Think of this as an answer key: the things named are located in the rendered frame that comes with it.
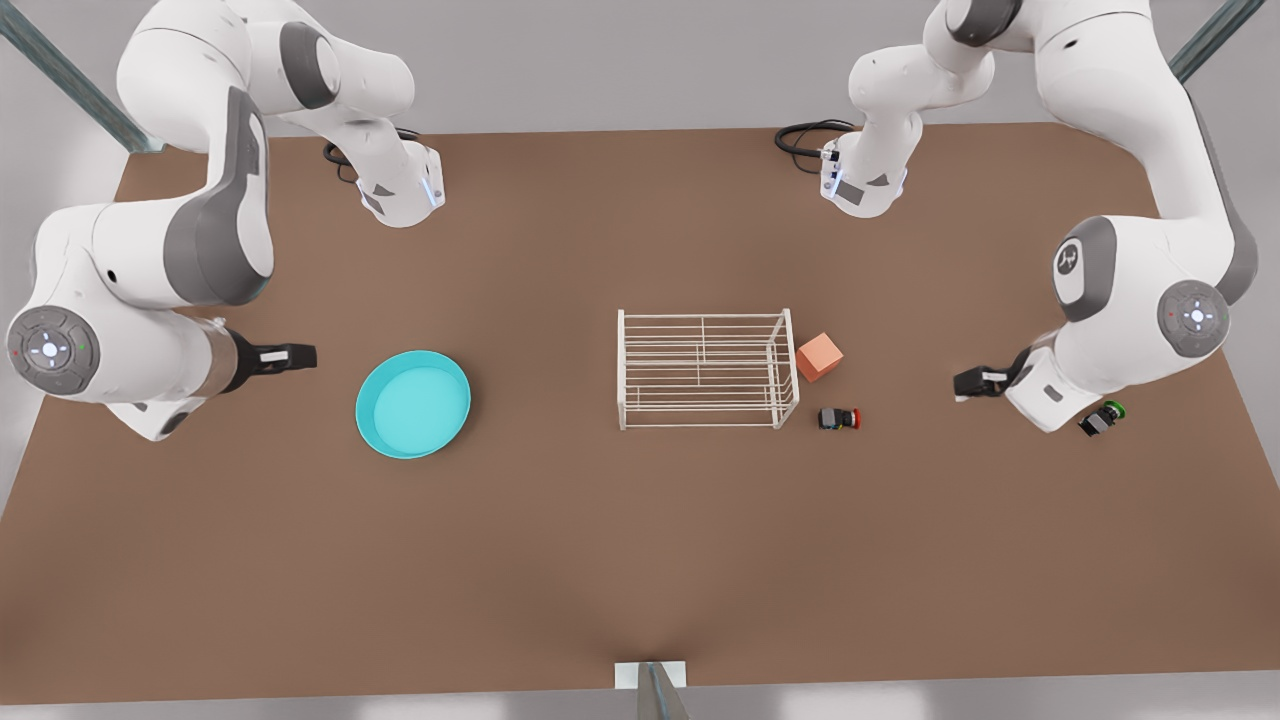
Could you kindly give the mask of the silver frame post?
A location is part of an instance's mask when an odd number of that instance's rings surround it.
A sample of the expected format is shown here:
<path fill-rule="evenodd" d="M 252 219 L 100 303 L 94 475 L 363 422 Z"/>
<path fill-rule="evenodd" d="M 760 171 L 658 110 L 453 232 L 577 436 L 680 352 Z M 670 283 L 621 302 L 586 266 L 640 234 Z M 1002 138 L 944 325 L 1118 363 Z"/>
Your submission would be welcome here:
<path fill-rule="evenodd" d="M 0 0 L 0 36 L 128 152 L 165 149 L 161 140 L 143 132 L 12 0 Z"/>
<path fill-rule="evenodd" d="M 1224 0 L 1169 61 L 1178 81 L 1183 85 L 1188 82 L 1266 3 L 1267 0 Z"/>
<path fill-rule="evenodd" d="M 614 664 L 614 688 L 636 691 L 636 720 L 691 720 L 678 693 L 686 685 L 685 661 Z"/>

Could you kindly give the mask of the orange cube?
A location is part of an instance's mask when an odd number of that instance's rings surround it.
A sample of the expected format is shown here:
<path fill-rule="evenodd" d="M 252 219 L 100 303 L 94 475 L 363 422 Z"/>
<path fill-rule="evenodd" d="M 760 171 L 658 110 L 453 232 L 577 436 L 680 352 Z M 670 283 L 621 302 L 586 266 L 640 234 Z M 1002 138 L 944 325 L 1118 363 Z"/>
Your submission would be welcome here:
<path fill-rule="evenodd" d="M 820 333 L 796 348 L 800 374 L 810 383 L 818 382 L 844 360 L 844 352 L 827 333 Z"/>

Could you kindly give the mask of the turquoise plate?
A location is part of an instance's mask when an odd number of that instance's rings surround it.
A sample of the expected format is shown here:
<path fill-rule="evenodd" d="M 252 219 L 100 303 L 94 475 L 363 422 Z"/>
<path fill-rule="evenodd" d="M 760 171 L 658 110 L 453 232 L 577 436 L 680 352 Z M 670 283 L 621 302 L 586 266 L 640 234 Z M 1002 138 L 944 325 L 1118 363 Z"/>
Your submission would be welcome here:
<path fill-rule="evenodd" d="M 374 451 L 399 460 L 425 457 L 462 430 L 471 401 L 468 378 L 456 360 L 415 350 L 367 374 L 355 400 L 355 421 Z"/>

